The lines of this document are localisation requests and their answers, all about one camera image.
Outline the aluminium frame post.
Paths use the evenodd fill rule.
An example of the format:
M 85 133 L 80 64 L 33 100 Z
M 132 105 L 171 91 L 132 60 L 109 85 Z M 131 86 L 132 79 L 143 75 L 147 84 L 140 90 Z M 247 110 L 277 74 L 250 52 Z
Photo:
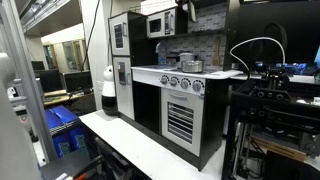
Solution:
M 40 140 L 46 162 L 49 163 L 55 160 L 57 155 L 15 1 L 0 0 L 0 13 L 3 23 L 1 35 L 4 47 L 14 62 L 18 77 L 22 80 L 22 91 L 27 97 L 27 107 L 32 117 L 33 129 Z

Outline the wooden spatula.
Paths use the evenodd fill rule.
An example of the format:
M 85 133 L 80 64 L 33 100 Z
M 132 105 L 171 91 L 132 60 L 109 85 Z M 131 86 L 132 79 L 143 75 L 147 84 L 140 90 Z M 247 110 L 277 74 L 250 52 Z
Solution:
M 214 47 L 214 55 L 213 55 L 213 59 L 212 59 L 212 64 L 214 66 L 219 66 L 220 65 L 220 43 L 221 43 L 221 37 L 218 36 L 216 38 L 216 41 L 215 41 L 215 47 Z

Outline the toy microwave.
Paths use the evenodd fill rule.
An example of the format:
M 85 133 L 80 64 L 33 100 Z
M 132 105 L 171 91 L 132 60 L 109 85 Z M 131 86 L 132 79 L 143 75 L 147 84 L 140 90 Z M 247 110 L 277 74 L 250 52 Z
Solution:
M 147 18 L 147 36 L 156 38 L 174 35 L 175 18 L 175 9 L 168 9 L 149 15 Z

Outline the grey toy coffee maker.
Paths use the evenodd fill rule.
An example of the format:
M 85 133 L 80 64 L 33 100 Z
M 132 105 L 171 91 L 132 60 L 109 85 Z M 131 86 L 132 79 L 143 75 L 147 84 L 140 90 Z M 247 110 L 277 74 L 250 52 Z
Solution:
M 191 52 L 182 52 L 179 54 L 180 63 L 184 61 L 193 61 L 195 59 L 195 54 Z

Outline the white and black robot speaker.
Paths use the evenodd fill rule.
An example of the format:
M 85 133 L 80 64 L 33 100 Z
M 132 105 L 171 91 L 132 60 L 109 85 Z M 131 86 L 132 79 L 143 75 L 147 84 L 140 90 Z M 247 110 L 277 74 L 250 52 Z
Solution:
M 116 115 L 118 113 L 118 109 L 112 65 L 106 67 L 103 76 L 102 109 L 107 115 Z

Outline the black computer monitor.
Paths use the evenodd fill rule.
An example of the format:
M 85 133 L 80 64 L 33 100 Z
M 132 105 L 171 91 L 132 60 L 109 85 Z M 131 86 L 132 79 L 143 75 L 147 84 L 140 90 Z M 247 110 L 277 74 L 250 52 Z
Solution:
M 68 93 L 93 87 L 90 71 L 64 73 L 63 77 Z

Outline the steel pot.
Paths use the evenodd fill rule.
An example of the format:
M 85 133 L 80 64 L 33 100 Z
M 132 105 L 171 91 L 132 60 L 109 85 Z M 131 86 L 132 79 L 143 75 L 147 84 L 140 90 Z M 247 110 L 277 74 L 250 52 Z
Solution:
M 203 71 L 204 64 L 202 61 L 183 61 L 181 63 L 181 69 L 184 73 L 201 73 Z

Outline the toy kitchen playset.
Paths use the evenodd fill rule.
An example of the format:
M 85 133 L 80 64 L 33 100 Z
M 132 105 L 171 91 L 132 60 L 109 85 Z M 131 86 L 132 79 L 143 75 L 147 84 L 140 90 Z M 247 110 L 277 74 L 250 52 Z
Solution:
M 188 15 L 176 10 L 175 36 L 188 32 Z M 219 149 L 226 110 L 227 77 L 184 73 L 158 63 L 147 18 L 124 12 L 109 19 L 119 117 L 201 170 Z

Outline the blue storage box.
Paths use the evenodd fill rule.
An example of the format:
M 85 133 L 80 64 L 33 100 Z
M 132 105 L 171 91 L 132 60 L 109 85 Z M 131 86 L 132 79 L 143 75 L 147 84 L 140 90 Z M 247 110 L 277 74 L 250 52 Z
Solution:
M 79 117 L 64 106 L 46 109 L 45 115 L 50 131 L 79 125 Z

